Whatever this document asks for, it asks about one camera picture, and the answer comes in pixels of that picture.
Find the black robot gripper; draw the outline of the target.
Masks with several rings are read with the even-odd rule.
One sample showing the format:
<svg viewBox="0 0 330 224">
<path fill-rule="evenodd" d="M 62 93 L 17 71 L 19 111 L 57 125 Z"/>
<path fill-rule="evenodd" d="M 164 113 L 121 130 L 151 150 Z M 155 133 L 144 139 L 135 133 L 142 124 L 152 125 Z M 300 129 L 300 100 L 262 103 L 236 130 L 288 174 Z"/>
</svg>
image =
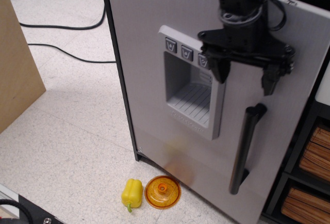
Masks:
<svg viewBox="0 0 330 224">
<path fill-rule="evenodd" d="M 274 27 L 268 26 L 268 17 L 261 14 L 255 19 L 235 20 L 225 13 L 222 29 L 204 30 L 198 33 L 202 41 L 202 54 L 216 80 L 223 84 L 230 73 L 231 62 L 263 68 L 261 85 L 264 96 L 272 95 L 280 77 L 291 73 L 295 50 L 274 38 L 270 32 L 284 27 L 287 17 Z"/>
</svg>

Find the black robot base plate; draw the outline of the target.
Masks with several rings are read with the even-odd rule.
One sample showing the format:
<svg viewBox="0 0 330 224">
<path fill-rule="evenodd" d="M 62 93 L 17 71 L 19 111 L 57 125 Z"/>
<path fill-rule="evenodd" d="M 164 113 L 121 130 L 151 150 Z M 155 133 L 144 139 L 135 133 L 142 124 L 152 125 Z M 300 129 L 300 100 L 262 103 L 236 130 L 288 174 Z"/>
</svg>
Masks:
<svg viewBox="0 0 330 224">
<path fill-rule="evenodd" d="M 65 223 L 1 184 L 1 223 Z"/>
</svg>

